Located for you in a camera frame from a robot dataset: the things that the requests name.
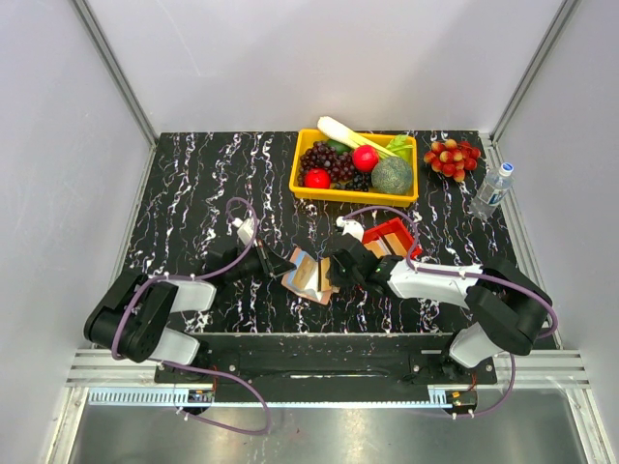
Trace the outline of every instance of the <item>table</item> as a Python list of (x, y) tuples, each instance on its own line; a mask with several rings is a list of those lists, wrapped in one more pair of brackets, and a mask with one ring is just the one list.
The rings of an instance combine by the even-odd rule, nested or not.
[[(486, 163), (462, 184), (447, 181), (423, 163), (434, 140), (467, 140), (483, 151), (475, 131), (410, 131), (418, 143), (417, 202), (406, 209), (418, 223), (421, 261), (448, 265), (483, 263), (500, 255), (516, 261), (500, 211), (486, 223), (466, 214), (485, 176)], [(330, 250), (335, 219), (360, 204), (296, 199), (288, 188), (297, 132), (177, 132), (161, 136), (125, 267), (149, 274), (199, 274), (211, 249), (239, 245), (225, 220), (225, 202), (247, 198), (260, 222), (260, 237), (281, 255), (294, 247), (315, 255)], [(235, 213), (245, 212), (239, 207)], [(393, 215), (358, 218), (372, 227)], [(468, 309), (427, 300), (374, 298), (358, 288), (342, 290), (328, 305), (298, 298), (276, 281), (240, 281), (208, 311), (183, 313), (171, 325), (190, 333), (438, 333), (468, 327)]]

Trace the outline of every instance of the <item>red apple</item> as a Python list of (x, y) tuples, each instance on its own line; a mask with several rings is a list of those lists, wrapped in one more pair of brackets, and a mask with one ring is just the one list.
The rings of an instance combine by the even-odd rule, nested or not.
[(310, 189), (328, 189), (331, 185), (331, 177), (324, 169), (310, 169), (303, 185)]
[(453, 140), (452, 138), (448, 138), (445, 141), (445, 148), (448, 150), (455, 150), (457, 148), (457, 142), (455, 140)]
[(441, 142), (432, 142), (432, 152), (436, 155), (440, 155), (443, 150), (445, 150), (445, 145)]
[(352, 163), (362, 172), (371, 172), (378, 161), (378, 152), (369, 145), (362, 145), (352, 152)]
[(447, 150), (445, 150), (443, 153), (441, 153), (441, 156), (439, 158), (442, 162), (452, 162), (454, 160), (454, 155), (452, 155), (452, 152), (448, 152)]
[(431, 164), (434, 160), (436, 160), (436, 154), (434, 152), (427, 152), (424, 155), (424, 162), (427, 164)]
[(464, 161), (464, 169), (467, 171), (474, 171), (476, 167), (477, 162), (474, 159), (469, 158)]
[(454, 180), (456, 182), (464, 182), (465, 177), (466, 177), (466, 173), (462, 169), (459, 169), (458, 171), (454, 173)]
[(441, 170), (443, 169), (443, 163), (441, 162), (440, 159), (435, 159), (432, 162), (432, 171), (434, 172), (441, 172)]
[(443, 175), (445, 177), (452, 177), (456, 172), (456, 167), (453, 164), (443, 164)]

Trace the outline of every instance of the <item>plastic bottle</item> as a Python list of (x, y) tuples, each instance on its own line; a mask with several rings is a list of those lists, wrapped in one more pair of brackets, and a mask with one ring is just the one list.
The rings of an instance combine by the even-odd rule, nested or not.
[(488, 171), (477, 195), (471, 201), (469, 213), (481, 220), (491, 217), (514, 183), (512, 172), (514, 167), (508, 162), (501, 164), (498, 169)]

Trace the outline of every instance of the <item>metal frame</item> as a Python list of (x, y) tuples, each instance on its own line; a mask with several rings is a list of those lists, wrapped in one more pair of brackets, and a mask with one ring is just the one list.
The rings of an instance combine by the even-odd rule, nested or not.
[[(510, 358), (506, 354), (494, 358), (498, 385), (506, 385), (511, 375)], [(181, 386), (173, 384), (155, 384), (154, 376), (157, 362), (136, 364), (130, 361), (115, 361), (108, 350), (86, 349), (75, 354), (72, 369), (65, 388), (61, 416), (58, 421), (54, 440), (50, 447), (47, 461), (54, 464), (67, 464), (70, 461), (74, 440), (84, 411), (84, 405), (92, 392), (110, 392), (121, 388), (129, 394), (148, 394), (153, 388), (157, 392), (169, 389), (176, 392)], [(209, 390), (212, 384), (200, 384), (197, 389)], [(431, 386), (429, 391), (439, 398), (446, 390), (461, 390), (466, 386)], [(480, 385), (480, 390), (492, 390), (497, 386)], [(527, 357), (516, 357), (515, 390), (559, 389), (567, 397), (575, 420), (581, 444), (590, 463), (616, 463), (612, 449), (608, 444), (604, 427), (591, 392), (591, 385), (584, 370), (580, 354), (575, 350), (535, 350)], [(142, 397), (142, 405), (149, 403), (148, 397)], [(153, 395), (152, 406), (159, 401)], [(136, 403), (127, 401), (128, 405)], [(258, 403), (213, 403), (222, 407), (256, 407)], [(384, 403), (273, 403), (271, 407), (281, 408), (387, 408), (402, 409), (424, 407), (405, 402)], [(437, 407), (432, 404), (426, 407)]]
[[(496, 144), (490, 141), (488, 134), (480, 134), (480, 137), (484, 143), (488, 164), (490, 166), (495, 166), (502, 162), (500, 151)], [(130, 220), (128, 233), (126, 234), (126, 243), (120, 250), (117, 266), (112, 278), (117, 276), (122, 267), (153, 157), (154, 151), (151, 153), (151, 158), (149, 159), (148, 166), (145, 169), (145, 174), (136, 195), (133, 217)], [(512, 193), (504, 200), (502, 209), (507, 226), (510, 230), (518, 265), (526, 274), (536, 281), (536, 283), (544, 288), (539, 266), (535, 260), (535, 255), (521, 220), (521, 214), (516, 199)], [(555, 341), (557, 341), (559, 346), (562, 346), (558, 333), (555, 335)], [(498, 385), (506, 385), (511, 374), (509, 357), (507, 355), (497, 355), (494, 364), (496, 366)], [(46, 462), (54, 464), (69, 463), (74, 440), (81, 421), (83, 407), (88, 398), (90, 389), (99, 387), (123, 387), (135, 389), (137, 392), (147, 392), (155, 386), (162, 386), (162, 384), (155, 384), (153, 381), (156, 369), (157, 364), (155, 362), (143, 362), (142, 364), (135, 364), (130, 361), (117, 362), (111, 358), (107, 350), (78, 350), (75, 355), (73, 368), (69, 374), (67, 387), (64, 393), (65, 401), (59, 412), (59, 420)], [(210, 384), (204, 384), (199, 387), (209, 389), (211, 386)], [(457, 390), (464, 386), (433, 387), (439, 390)], [(490, 390), (498, 387), (479, 386), (478, 388), (480, 390)], [(587, 456), (587, 461), (596, 464), (617, 462), (612, 448), (610, 447), (608, 437), (604, 431), (604, 425), (600, 418), (598, 407), (582, 364), (582, 359), (577, 351), (533, 351), (528, 357), (516, 357), (515, 389), (559, 389), (564, 392), (569, 401), (570, 408), (572, 409), (576, 430), (585, 455)], [(259, 407), (257, 403), (254, 405), (227, 404), (226, 406)], [(297, 404), (274, 404), (273, 406), (288, 408), (299, 407)], [(326, 407), (324, 404), (304, 406)], [(415, 405), (378, 405), (374, 403), (373, 405), (350, 404), (347, 406), (406, 408), (414, 407)]]
[(535, 76), (537, 75), (540, 67), (544, 63), (548, 53), (552, 50), (554, 45), (557, 42), (557, 39), (560, 37), (561, 33), (565, 29), (570, 17), (575, 12), (576, 7), (580, 3), (580, 0), (563, 0), (563, 3), (559, 7), (556, 15), (552, 19), (550, 26), (546, 30), (544, 37), (542, 38), (542, 42), (538, 46), (538, 49), (535, 51), (529, 66), (527, 67), (522, 79), (518, 83), (510, 102), (507, 104), (507, 107), (503, 111), (503, 114), (499, 118), (499, 121), (492, 131), (490, 138), (493, 141), (498, 141), (505, 132), (505, 128), (510, 124), (512, 117), (516, 113), (517, 108), (522, 102), (524, 95), (529, 90), (529, 87)]
[[(144, 169), (144, 174), (136, 193), (133, 214), (129, 220), (125, 234), (125, 242), (120, 249), (117, 263), (111, 277), (113, 280), (122, 269), (124, 257), (130, 243), (133, 225), (139, 211), (140, 200), (146, 187), (148, 173), (154, 159), (158, 134), (155, 132), (144, 109), (135, 96), (87, 0), (70, 1), (100, 54), (104, 65), (113, 78), (121, 96), (125, 100), (128, 109), (132, 113), (144, 137), (152, 147), (150, 158)], [(580, 0), (564, 0), (562, 2), (562, 5), (546, 31), (524, 76), (518, 83), (496, 128), (492, 134), (481, 134), (486, 157), (490, 166), (498, 165), (498, 163), (502, 161), (496, 141), (499, 140), (504, 133), (505, 128), (511, 121), (545, 58), (556, 43), (579, 3)], [(504, 200), (502, 209), (510, 230), (520, 268), (544, 288), (539, 266), (530, 246), (528, 234), (522, 222), (516, 198), (512, 193)], [(558, 333), (555, 334), (555, 341), (560, 347), (563, 346)], [(511, 373), (509, 357), (506, 355), (498, 355), (495, 357), (494, 364), (496, 366), (499, 385), (506, 383)], [(53, 434), (53, 439), (45, 461), (54, 464), (67, 464), (70, 462), (74, 440), (91, 389), (101, 387), (112, 389), (118, 387), (130, 389), (130, 391), (134, 392), (147, 392), (155, 386), (157, 386), (158, 389), (176, 389), (174, 385), (166, 386), (155, 384), (153, 379), (156, 369), (157, 364), (155, 362), (144, 362), (142, 364), (134, 364), (129, 361), (116, 362), (110, 357), (107, 350), (78, 350), (67, 381), (67, 386), (63, 391), (62, 401), (57, 414), (58, 421), (56, 430)], [(197, 387), (208, 390), (212, 388), (212, 385), (204, 384)], [(462, 387), (463, 386), (433, 386), (438, 392), (449, 389), (461, 389)], [(479, 386), (478, 388), (481, 390), (496, 389), (497, 387)], [(558, 388), (562, 390), (568, 398), (576, 429), (588, 462), (616, 463), (617, 461), (604, 431), (604, 426), (600, 419), (600, 414), (582, 364), (582, 359), (577, 351), (533, 351), (528, 357), (516, 358), (516, 390), (549, 388)], [(383, 404), (375, 406), (392, 408), (411, 407), (411, 405), (407, 404)], [(291, 404), (285, 407), (294, 407), (294, 405)]]
[[(480, 134), (480, 137), (484, 143), (484, 150), (489, 166), (499, 166), (503, 162), (503, 158), (501, 157), (498, 142), (496, 140), (491, 140), (488, 134)], [(520, 208), (518, 207), (513, 190), (503, 199), (501, 209), (508, 229), (510, 230), (512, 245), (514, 246), (518, 265), (529, 278), (537, 283), (540, 288), (545, 290), (540, 267), (535, 259), (535, 254), (531, 247), (531, 242), (526, 227), (524, 226), (522, 214), (520, 213)], [(558, 331), (554, 333), (554, 341), (559, 348), (563, 348), (563, 342)], [(557, 387), (565, 389), (566, 396), (570, 402), (570, 408), (572, 409), (572, 416), (574, 417), (578, 436), (580, 437), (580, 443), (585, 451), (588, 462), (616, 463), (617, 461), (612, 447), (610, 446), (610, 442), (608, 441), (608, 436), (605, 432), (604, 424), (602, 423), (602, 418), (600, 417), (600, 412), (591, 388), (566, 389), (565, 385), (557, 385)]]
[(155, 132), (155, 129), (149, 121), (146, 112), (135, 96), (135, 92), (118, 64), (118, 60), (116, 59), (116, 56), (114, 55), (114, 52), (112, 51), (112, 48), (103, 33), (101, 25), (90, 8), (90, 5), (88, 5), (86, 0), (70, 1), (74, 6), (75, 12), (79, 16), (81, 23), (86, 29), (86, 32), (88, 32), (93, 45), (97, 49), (99, 56), (101, 56), (105, 67), (109, 71), (109, 75), (114, 80), (114, 83), (118, 88), (118, 92), (127, 104), (130, 113), (133, 115), (135, 122), (144, 135), (144, 138), (146, 138), (149, 145), (155, 145), (159, 139), (159, 134)]

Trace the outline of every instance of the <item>purple cable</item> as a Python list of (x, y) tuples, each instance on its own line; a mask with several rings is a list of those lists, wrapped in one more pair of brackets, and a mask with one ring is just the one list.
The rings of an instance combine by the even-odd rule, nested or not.
[(129, 317), (132, 314), (132, 310), (135, 308), (135, 305), (137, 305), (137, 302), (142, 297), (142, 295), (144, 295), (144, 292), (148, 289), (148, 287), (162, 280), (194, 280), (195, 278), (206, 280), (207, 278), (219, 276), (220, 274), (223, 274), (229, 271), (230, 269), (232, 269), (234, 266), (239, 264), (243, 258), (247, 256), (247, 254), (250, 252), (253, 242), (255, 241), (255, 238), (258, 235), (258, 227), (260, 225), (260, 221), (258, 220), (258, 215), (255, 213), (255, 209), (250, 204), (250, 202), (246, 200), (245, 198), (240, 198), (238, 196), (234, 196), (230, 198), (225, 204), (226, 212), (229, 215), (230, 215), (229, 213), (230, 203), (232, 203), (233, 201), (239, 201), (243, 203), (247, 207), (247, 209), (250, 210), (251, 217), (253, 218), (256, 224), (255, 227), (253, 228), (253, 233), (251, 234), (251, 240), (245, 246), (241, 254), (237, 256), (237, 258), (234, 261), (232, 261), (230, 264), (223, 266), (221, 269), (217, 271), (213, 271), (205, 275), (197, 275), (196, 277), (189, 277), (186, 275), (155, 275), (154, 277), (151, 277), (148, 280), (146, 280), (137, 289), (137, 291), (133, 295), (133, 298), (131, 298), (131, 300), (129, 301), (129, 304), (125, 308), (123, 317), (121, 317), (120, 319), (120, 323), (118, 324), (118, 329), (116, 329), (116, 333), (114, 334), (114, 338), (112, 340), (111, 352), (112, 352), (113, 359), (115, 360), (123, 359), (123, 357), (118, 354), (118, 344), (120, 343), (121, 334), (123, 333), (123, 330), (125, 329), (125, 326), (127, 325), (127, 321), (129, 321)]
[(218, 370), (211, 370), (211, 369), (201, 369), (199, 367), (191, 367), (189, 365), (178, 364), (177, 362), (164, 361), (163, 363), (169, 365), (170, 367), (174, 367), (176, 369), (183, 369), (183, 370), (188, 370), (191, 372), (197, 372), (198, 374), (207, 374), (207, 375), (216, 375), (218, 377), (225, 377), (226, 379), (233, 380), (237, 384), (242, 385), (243, 387), (248, 389), (258, 401), (260, 401), (260, 404), (262, 405), (262, 409), (264, 410), (264, 414), (267, 417), (267, 423), (264, 426), (264, 428), (261, 428), (260, 430), (246, 430), (244, 428), (238, 428), (233, 425), (228, 425), (226, 423), (217, 422), (215, 420), (201, 418), (200, 416), (196, 416), (195, 414), (190, 414), (187, 412), (185, 413), (186, 417), (192, 418), (195, 421), (208, 423), (209, 425), (214, 425), (215, 427), (224, 428), (231, 432), (243, 433), (245, 435), (251, 435), (251, 436), (266, 435), (271, 430), (271, 426), (273, 425), (273, 420), (271, 418), (271, 410), (269, 409), (269, 406), (267, 406), (266, 401), (264, 400), (262, 395), (260, 395), (258, 390), (256, 390), (254, 387), (252, 387), (242, 378), (237, 377), (236, 375), (228, 374), (227, 372), (219, 372)]
[[(415, 269), (415, 267), (413, 265), (413, 260), (411, 259), (410, 255), (413, 252), (413, 250), (417, 247), (417, 245), (419, 244), (419, 230), (417, 229), (417, 224), (415, 223), (415, 221), (413, 219), (411, 219), (409, 216), (407, 216), (405, 213), (403, 213), (402, 211), (397, 210), (396, 208), (391, 208), (390, 206), (366, 206), (365, 208), (361, 208), (360, 210), (353, 211), (352, 213), (349, 213), (348, 215), (344, 216), (344, 219), (350, 219), (353, 216), (357, 216), (360, 213), (365, 213), (366, 211), (373, 211), (373, 210), (389, 211), (391, 213), (394, 213), (394, 214), (400, 216), (401, 218), (404, 218), (411, 225), (411, 227), (413, 229), (414, 239), (413, 239), (413, 245), (411, 246), (410, 249), (408, 249), (408, 252), (406, 253), (406, 263), (408, 264), (408, 266), (411, 269)], [(444, 270), (439, 270), (439, 269), (429, 269), (429, 268), (424, 268), (423, 266), (419, 266), (417, 268), (417, 271), (422, 272), (422, 273), (426, 273), (426, 274), (434, 274), (436, 276), (447, 276), (447, 277), (458, 277), (458, 278), (461, 278), (460, 273), (457, 272), (457, 271), (444, 271)], [(542, 297), (540, 297), (537, 293), (532, 292), (528, 288), (524, 288), (521, 285), (517, 285), (515, 283), (509, 282), (508, 280), (505, 280), (505, 279), (499, 278), (499, 277), (495, 277), (493, 275), (485, 275), (485, 274), (478, 274), (478, 273), (464, 273), (464, 275), (466, 277), (480, 278), (482, 280), (487, 280), (488, 282), (498, 283), (499, 285), (503, 285), (503, 286), (512, 288), (512, 289), (514, 289), (514, 290), (516, 290), (516, 291), (526, 295), (527, 297), (532, 298), (533, 300), (535, 300), (536, 302), (538, 302), (540, 305), (542, 305), (544, 307), (544, 309), (547, 311), (548, 315), (550, 316), (550, 319), (552, 320), (552, 323), (551, 323), (550, 327), (548, 328), (548, 330), (545, 331), (545, 332), (540, 333), (538, 335), (538, 338), (544, 338), (544, 337), (550, 336), (550, 335), (552, 335), (552, 334), (554, 334), (556, 332), (557, 327), (559, 325), (559, 320), (558, 320), (558, 317), (557, 317), (557, 313), (552, 308), (552, 306), (550, 304), (548, 304), (548, 302), (546, 300), (544, 300)]]
[[(394, 213), (394, 214), (400, 216), (401, 218), (404, 218), (411, 225), (411, 227), (413, 229), (413, 245), (411, 246), (410, 249), (408, 249), (408, 251), (406, 253), (406, 264), (408, 264), (408, 266), (411, 269), (415, 269), (415, 266), (413, 265), (413, 260), (411, 258), (411, 254), (415, 250), (417, 245), (419, 244), (419, 230), (417, 229), (417, 224), (415, 223), (415, 221), (413, 219), (411, 219), (408, 215), (406, 215), (402, 211), (399, 211), (396, 208), (392, 208), (390, 206), (366, 206), (365, 208), (361, 208), (361, 209), (359, 209), (357, 211), (353, 211), (352, 213), (349, 213), (348, 215), (344, 216), (344, 219), (350, 219), (350, 218), (352, 218), (354, 216), (357, 216), (357, 215), (359, 215), (361, 213), (365, 213), (367, 211), (375, 211), (375, 210), (384, 210), (384, 211), (389, 211), (391, 213)], [(448, 277), (458, 277), (458, 278), (461, 278), (460, 273), (458, 273), (456, 271), (444, 271), (444, 270), (438, 270), (438, 269), (429, 269), (429, 268), (424, 268), (422, 266), (418, 266), (417, 267), (417, 271), (422, 272), (422, 273), (427, 273), (427, 274), (434, 274), (436, 276), (448, 276)], [(546, 300), (544, 300), (542, 297), (540, 297), (537, 293), (534, 293), (531, 290), (529, 290), (528, 288), (522, 287), (521, 285), (517, 285), (515, 283), (509, 282), (508, 280), (504, 280), (502, 278), (495, 277), (493, 275), (485, 275), (485, 274), (478, 274), (478, 273), (464, 273), (464, 275), (466, 277), (480, 278), (482, 280), (487, 280), (488, 282), (498, 283), (499, 285), (503, 285), (503, 286), (512, 288), (512, 289), (514, 289), (514, 290), (516, 290), (516, 291), (526, 295), (527, 297), (534, 299), (536, 302), (538, 302), (540, 305), (542, 305), (544, 307), (544, 309), (547, 311), (548, 315), (550, 316), (550, 319), (552, 320), (552, 323), (551, 323), (550, 327), (548, 328), (548, 330), (545, 331), (545, 332), (540, 333), (538, 335), (538, 338), (544, 338), (544, 337), (550, 336), (550, 335), (552, 335), (552, 334), (554, 334), (556, 332), (557, 327), (559, 325), (559, 320), (558, 320), (558, 317), (557, 317), (557, 313), (552, 308), (552, 306), (550, 304), (548, 304), (548, 302)], [(483, 416), (486, 416), (486, 415), (496, 411), (496, 409), (498, 409), (507, 400), (507, 398), (512, 394), (512, 391), (514, 390), (514, 383), (516, 382), (516, 359), (514, 358), (514, 355), (512, 355), (511, 353), (510, 353), (510, 359), (512, 361), (512, 376), (510, 378), (510, 383), (509, 383), (507, 389), (505, 390), (505, 394), (501, 397), (501, 399), (499, 401), (497, 401), (497, 403), (495, 405), (489, 407), (486, 410), (480, 411), (475, 416), (483, 417)]]
[[(207, 278), (219, 276), (220, 274), (223, 274), (226, 271), (229, 271), (230, 269), (232, 269), (234, 266), (239, 264), (241, 262), (241, 260), (243, 258), (245, 258), (245, 256), (247, 256), (247, 254), (250, 252), (250, 249), (251, 249), (251, 246), (253, 245), (253, 242), (255, 241), (255, 239), (256, 239), (256, 237), (258, 235), (258, 227), (260, 226), (260, 221), (258, 220), (258, 215), (255, 213), (255, 209), (250, 204), (250, 202), (247, 201), (245, 198), (240, 198), (238, 196), (230, 198), (226, 202), (226, 204), (225, 204), (226, 212), (227, 212), (227, 214), (230, 217), (231, 217), (231, 214), (229, 213), (230, 203), (232, 203), (234, 201), (239, 201), (239, 202), (243, 203), (247, 207), (247, 209), (250, 211), (251, 217), (253, 218), (253, 220), (255, 222), (255, 227), (253, 228), (253, 232), (251, 234), (251, 240), (245, 246), (245, 248), (243, 249), (241, 254), (239, 254), (239, 256), (234, 261), (232, 261), (230, 264), (222, 267), (221, 269), (219, 269), (217, 271), (212, 271), (211, 273), (208, 273), (208, 274), (205, 274), (205, 275), (197, 275), (196, 277), (190, 277), (190, 276), (186, 276), (186, 275), (156, 275), (156, 276), (153, 276), (153, 277), (149, 278), (148, 280), (146, 280), (137, 289), (137, 291), (133, 295), (133, 298), (129, 301), (129, 304), (125, 308), (125, 312), (123, 313), (123, 316), (120, 319), (120, 323), (118, 324), (118, 329), (116, 329), (116, 333), (114, 334), (114, 338), (112, 340), (111, 352), (112, 352), (112, 358), (113, 359), (115, 359), (115, 360), (122, 360), (123, 359), (123, 357), (118, 354), (118, 345), (120, 343), (121, 334), (123, 333), (123, 330), (125, 329), (125, 326), (127, 325), (127, 321), (129, 321), (129, 318), (130, 318), (130, 316), (132, 314), (132, 310), (135, 308), (135, 305), (137, 305), (137, 302), (142, 297), (142, 295), (144, 295), (144, 292), (148, 289), (148, 287), (150, 287), (154, 283), (160, 282), (162, 280), (195, 280), (195, 279), (206, 280)], [(260, 396), (260, 393), (258, 393), (258, 391), (254, 387), (252, 387), (250, 384), (248, 384), (245, 380), (241, 379), (240, 377), (237, 377), (236, 375), (228, 374), (226, 372), (219, 372), (219, 371), (210, 370), (210, 369), (200, 369), (198, 367), (191, 367), (191, 366), (188, 366), (188, 365), (178, 364), (176, 362), (166, 362), (166, 364), (168, 364), (168, 365), (170, 365), (172, 367), (176, 367), (177, 369), (184, 369), (184, 370), (189, 370), (191, 372), (199, 372), (199, 373), (213, 375), (213, 376), (218, 376), (218, 377), (225, 377), (227, 379), (231, 379), (231, 380), (237, 382), (238, 384), (240, 384), (243, 387), (245, 387), (246, 389), (248, 389), (258, 399), (258, 401), (260, 401), (260, 404), (262, 404), (262, 408), (264, 409), (264, 412), (267, 415), (267, 424), (266, 424), (266, 426), (264, 428), (262, 428), (260, 430), (246, 430), (246, 429), (243, 429), (243, 428), (233, 427), (232, 425), (227, 425), (225, 423), (217, 422), (217, 421), (214, 421), (214, 420), (200, 418), (200, 417), (195, 416), (193, 414), (187, 413), (188, 417), (191, 416), (192, 419), (195, 419), (196, 421), (208, 423), (210, 425), (214, 425), (215, 427), (224, 428), (224, 429), (230, 430), (232, 432), (243, 433), (243, 434), (246, 434), (246, 435), (265, 435), (265, 434), (269, 433), (269, 430), (271, 429), (271, 424), (272, 424), (272, 421), (271, 421), (271, 411), (269, 410), (269, 406), (264, 401), (262, 396)]]

